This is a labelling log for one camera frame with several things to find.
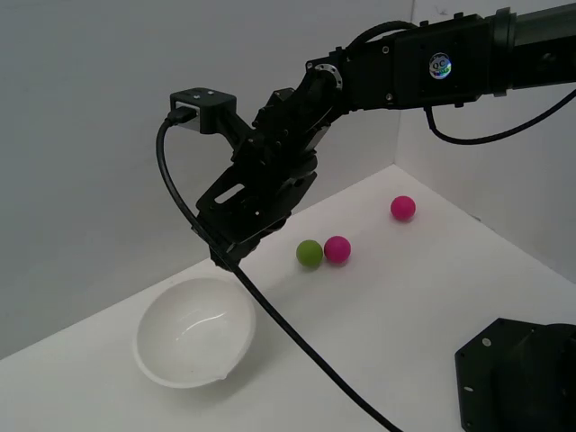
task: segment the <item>gray wall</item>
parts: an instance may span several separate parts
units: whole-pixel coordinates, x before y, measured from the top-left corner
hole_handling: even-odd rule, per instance
[[[456,12],[492,15],[509,5],[529,12],[566,5],[562,0],[417,0],[414,21]],[[463,109],[435,109],[443,133],[475,138],[505,131],[547,110],[572,85],[484,96]],[[576,283],[576,145],[572,102],[519,135],[474,148],[436,139],[421,110],[403,112],[396,163],[452,203]]]
[[[176,90],[238,97],[247,121],[307,59],[404,0],[2,0],[0,357],[207,256],[170,202],[153,139]],[[399,115],[342,119],[319,147],[310,205],[392,162]],[[174,130],[193,203],[229,164],[222,137]]]

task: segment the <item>pink ball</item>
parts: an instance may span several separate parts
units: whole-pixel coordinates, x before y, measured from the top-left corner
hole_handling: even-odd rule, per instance
[[[324,255],[326,259],[334,264],[344,263],[350,257],[352,247],[350,242],[343,237],[330,237],[324,245]]]
[[[390,211],[394,219],[406,222],[412,219],[416,212],[416,203],[409,196],[398,196],[390,205]]]

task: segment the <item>ball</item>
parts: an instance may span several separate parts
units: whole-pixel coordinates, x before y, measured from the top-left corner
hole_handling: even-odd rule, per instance
[[[330,263],[343,264],[350,257],[352,246],[343,237],[334,236],[328,239],[324,245],[324,255]]]
[[[318,241],[304,240],[296,249],[296,258],[305,267],[319,266],[323,257],[322,246]]]
[[[398,196],[392,201],[390,211],[397,221],[407,222],[416,212],[416,203],[409,196]]]

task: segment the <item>black wire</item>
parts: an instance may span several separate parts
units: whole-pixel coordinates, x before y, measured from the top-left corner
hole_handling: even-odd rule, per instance
[[[558,110],[563,108],[568,102],[576,97],[576,90],[573,90],[567,96],[565,96],[559,103],[554,105],[552,108],[548,109],[547,111],[541,113],[540,115],[536,116],[534,119],[527,121],[524,124],[517,126],[516,128],[507,130],[505,132],[497,133],[495,135],[490,135],[488,137],[483,138],[475,138],[475,139],[461,139],[461,138],[453,138],[445,135],[440,130],[438,130],[436,126],[436,121],[434,120],[434,114],[432,113],[432,107],[427,106],[424,108],[424,112],[426,113],[426,119],[428,121],[428,127],[441,140],[449,142],[451,144],[459,144],[463,146],[477,146],[478,144],[487,144],[489,142],[494,142],[498,140],[503,140],[505,138],[511,137],[512,135],[516,135],[521,131],[525,131],[528,128],[531,128],[535,124],[538,124],[542,120],[547,119],[552,114],[556,113]]]
[[[383,22],[382,24],[375,25],[371,29],[368,29],[362,33],[360,33],[350,45],[346,47],[346,52],[348,54],[352,53],[358,47],[367,43],[370,39],[375,38],[376,36],[380,36],[381,34],[388,33],[388,32],[395,32],[397,30],[409,30],[415,29],[418,27],[411,22],[404,22],[404,21],[390,21],[390,22]]]
[[[338,373],[332,369],[326,360],[324,360],[320,354],[318,354],[314,348],[312,348],[306,340],[300,336],[300,334],[284,319],[284,317],[276,310],[276,308],[266,299],[266,297],[256,288],[256,286],[250,281],[248,276],[242,271],[242,269],[230,258],[229,254],[223,250],[220,245],[212,238],[212,236],[203,228],[203,226],[198,222],[192,211],[188,208],[185,201],[180,196],[180,193],[176,189],[172,177],[168,172],[168,167],[166,163],[166,156],[164,152],[164,140],[166,137],[167,130],[173,126],[174,123],[170,120],[165,120],[156,136],[156,157],[158,162],[158,167],[160,168],[160,174],[162,179],[166,184],[172,199],[178,206],[182,214],[186,217],[188,222],[192,225],[194,232],[196,232],[201,239],[203,239],[210,249],[218,256],[221,262],[242,282],[246,287],[248,292],[254,297],[254,299],[262,306],[268,315],[280,326],[280,328],[304,351],[312,361],[319,366],[322,371],[337,385],[352,401],[356,403],[362,410],[366,412],[370,417],[376,420],[380,425],[388,429],[390,432],[402,432],[401,429],[394,426],[385,416],[378,412],[372,405],[370,405],[366,400],[362,398],[344,379],[338,375]]]

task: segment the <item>round logo sticker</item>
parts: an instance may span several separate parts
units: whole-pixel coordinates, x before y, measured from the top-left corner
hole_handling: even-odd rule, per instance
[[[430,75],[434,79],[444,79],[452,72],[450,58],[444,52],[438,52],[430,59]]]

